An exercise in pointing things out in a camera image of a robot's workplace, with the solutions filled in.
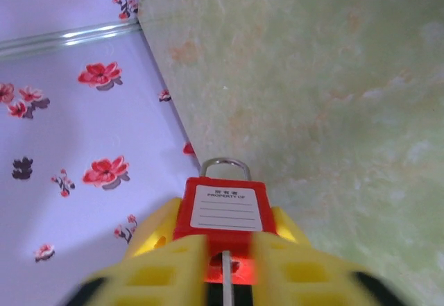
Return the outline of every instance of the safety padlock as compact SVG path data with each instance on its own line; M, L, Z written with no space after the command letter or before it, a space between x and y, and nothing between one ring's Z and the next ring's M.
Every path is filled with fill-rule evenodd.
M208 167L231 164L244 170L245 180L206 176ZM262 182L251 180L246 164L230 158L203 163L198 178L189 178L180 205L173 240L207 235L210 263L207 282L222 283L222 252L230 251L232 283L253 284L250 244L253 232L276 233L273 213Z

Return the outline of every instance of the padlock label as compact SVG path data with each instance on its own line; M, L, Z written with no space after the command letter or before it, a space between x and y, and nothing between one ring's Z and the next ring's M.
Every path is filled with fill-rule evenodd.
M254 189L198 185L190 226L217 230L262 231Z

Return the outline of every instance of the padlock shackle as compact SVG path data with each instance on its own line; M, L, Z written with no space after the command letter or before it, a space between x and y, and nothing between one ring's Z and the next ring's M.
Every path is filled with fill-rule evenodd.
M212 165L217 165L217 164L230 164L230 165L238 166L244 170L245 180L251 181L250 169L248 168L247 164L245 164L244 162L241 162L240 160L236 160L236 159L232 159L232 158L224 158L224 157L213 158L213 159L207 160L206 162L203 162L202 167L200 168L199 176L206 176L208 167L210 167Z

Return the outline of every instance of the white label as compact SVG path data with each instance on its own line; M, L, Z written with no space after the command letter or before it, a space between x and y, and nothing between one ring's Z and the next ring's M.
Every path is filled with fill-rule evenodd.
M262 231L255 191L249 188L197 186L190 226Z

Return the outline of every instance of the green marbled wall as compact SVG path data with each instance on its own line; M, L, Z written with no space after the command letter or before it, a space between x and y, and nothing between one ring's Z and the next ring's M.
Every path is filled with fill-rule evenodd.
M139 14L200 161L247 162L315 247L444 305L444 0L141 0Z

